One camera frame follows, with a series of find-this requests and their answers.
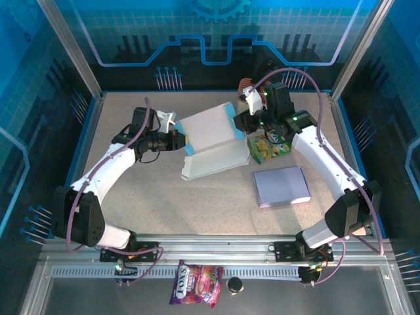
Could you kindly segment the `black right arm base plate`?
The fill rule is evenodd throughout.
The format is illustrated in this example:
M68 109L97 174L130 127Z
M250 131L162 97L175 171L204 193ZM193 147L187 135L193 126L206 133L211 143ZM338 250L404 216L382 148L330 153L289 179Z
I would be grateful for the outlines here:
M315 249L298 240L276 241L272 246L271 252L278 263L323 263L334 260L332 248L327 243Z

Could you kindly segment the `aluminium corner post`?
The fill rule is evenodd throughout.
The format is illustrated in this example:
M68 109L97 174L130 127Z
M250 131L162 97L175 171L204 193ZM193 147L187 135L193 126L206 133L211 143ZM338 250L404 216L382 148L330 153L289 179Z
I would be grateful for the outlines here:
M68 27L62 13L54 0L36 0L47 20L59 38L76 70L96 100L102 100L103 93L93 71L91 70L82 50Z
M333 101L338 101L360 61L370 47L383 21L387 17L393 3L394 0L377 0L377 4L370 14L370 17L333 85L331 90L331 99Z

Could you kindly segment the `small controller board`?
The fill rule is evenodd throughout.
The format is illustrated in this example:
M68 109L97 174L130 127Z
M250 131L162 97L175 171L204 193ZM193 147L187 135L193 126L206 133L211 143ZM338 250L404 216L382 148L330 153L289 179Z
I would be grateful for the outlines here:
M323 267L323 264L299 266L298 274L301 279L301 283L304 285L314 285L320 279Z
M118 286L127 284L130 282L128 279L129 276L136 276L138 274L138 268L133 266L128 266L127 263L119 259L114 266L114 280L117 282Z

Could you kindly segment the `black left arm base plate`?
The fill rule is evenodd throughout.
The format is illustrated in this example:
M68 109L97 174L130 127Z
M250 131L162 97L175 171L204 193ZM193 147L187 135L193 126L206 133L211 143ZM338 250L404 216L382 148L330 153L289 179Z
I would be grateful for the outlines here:
M102 263L154 263L159 255L157 241L134 241L125 249L115 252L111 249L101 249L99 261Z

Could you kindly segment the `green yellow candy bag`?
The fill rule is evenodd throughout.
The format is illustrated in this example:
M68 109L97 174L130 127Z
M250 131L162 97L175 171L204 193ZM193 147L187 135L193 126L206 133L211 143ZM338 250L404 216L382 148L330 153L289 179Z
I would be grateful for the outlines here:
M248 138L247 146L258 164L291 151L291 144L284 137L278 136L275 131Z

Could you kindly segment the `black round cap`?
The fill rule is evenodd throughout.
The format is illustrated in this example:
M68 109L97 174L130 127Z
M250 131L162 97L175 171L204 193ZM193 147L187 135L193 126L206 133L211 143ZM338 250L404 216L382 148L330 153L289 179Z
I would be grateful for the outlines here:
M231 277L226 282L226 288L231 295L237 295L244 289L243 282L237 276Z

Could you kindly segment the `purple berries candy bag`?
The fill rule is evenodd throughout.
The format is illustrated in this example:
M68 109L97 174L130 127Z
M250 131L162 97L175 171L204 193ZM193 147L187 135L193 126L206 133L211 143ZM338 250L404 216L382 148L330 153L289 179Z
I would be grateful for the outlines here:
M179 261L169 304L206 303L214 309L221 292L223 273L222 266L186 264Z

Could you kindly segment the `aluminium rail frame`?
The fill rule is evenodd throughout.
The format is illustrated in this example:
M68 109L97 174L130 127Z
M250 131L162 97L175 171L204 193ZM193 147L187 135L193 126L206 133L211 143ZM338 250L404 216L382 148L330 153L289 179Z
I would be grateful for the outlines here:
M159 235L139 234L138 240L159 242L163 247L160 265L175 265L179 260L204 265L274 265L275 256L268 251L274 242L292 242L295 236L287 235ZM376 254L356 238L346 241L344 266L371 266L395 260L392 246L384 241L384 255ZM97 264L100 252L84 248L78 252L66 251L61 239L47 240L39 254L38 263L47 264Z

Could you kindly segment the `lavender paper box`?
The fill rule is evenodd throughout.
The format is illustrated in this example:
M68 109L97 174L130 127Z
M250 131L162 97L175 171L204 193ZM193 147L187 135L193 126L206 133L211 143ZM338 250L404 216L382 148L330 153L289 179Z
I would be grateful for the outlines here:
M305 203L312 196L299 166L254 172L253 182L261 209Z

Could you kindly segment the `blue paper box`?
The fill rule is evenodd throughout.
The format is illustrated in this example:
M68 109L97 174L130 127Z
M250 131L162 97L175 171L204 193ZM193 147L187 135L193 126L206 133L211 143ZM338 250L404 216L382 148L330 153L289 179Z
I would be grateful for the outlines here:
M194 180L247 165L247 139L234 125L236 111L231 102L191 115L175 123L186 139L187 156L181 178Z

